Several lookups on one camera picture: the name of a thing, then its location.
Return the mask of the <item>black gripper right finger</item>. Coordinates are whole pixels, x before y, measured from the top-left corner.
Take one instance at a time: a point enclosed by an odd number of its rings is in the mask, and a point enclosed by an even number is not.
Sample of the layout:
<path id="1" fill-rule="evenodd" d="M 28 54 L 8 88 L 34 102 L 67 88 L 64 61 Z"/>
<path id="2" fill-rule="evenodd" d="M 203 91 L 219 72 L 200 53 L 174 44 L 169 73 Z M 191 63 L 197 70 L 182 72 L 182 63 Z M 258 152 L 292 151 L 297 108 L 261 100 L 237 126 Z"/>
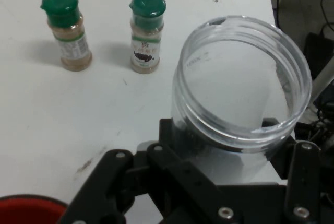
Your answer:
<path id="1" fill-rule="evenodd" d="M 289 137 L 270 163 L 287 184 L 261 187 L 261 222 L 320 223 L 318 147 Z"/>

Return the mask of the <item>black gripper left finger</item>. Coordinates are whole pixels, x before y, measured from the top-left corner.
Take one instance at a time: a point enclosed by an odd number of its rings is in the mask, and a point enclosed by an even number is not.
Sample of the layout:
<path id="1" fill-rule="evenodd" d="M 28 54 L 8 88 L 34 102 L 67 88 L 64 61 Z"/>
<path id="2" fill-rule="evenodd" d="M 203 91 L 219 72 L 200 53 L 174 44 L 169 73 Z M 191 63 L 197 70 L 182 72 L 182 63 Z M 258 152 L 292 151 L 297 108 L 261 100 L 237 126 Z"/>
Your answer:
<path id="1" fill-rule="evenodd" d="M 239 223 L 240 211 L 190 162 L 166 144 L 135 154 L 107 151 L 60 223 L 125 223 L 139 195 L 149 195 L 163 223 Z"/>

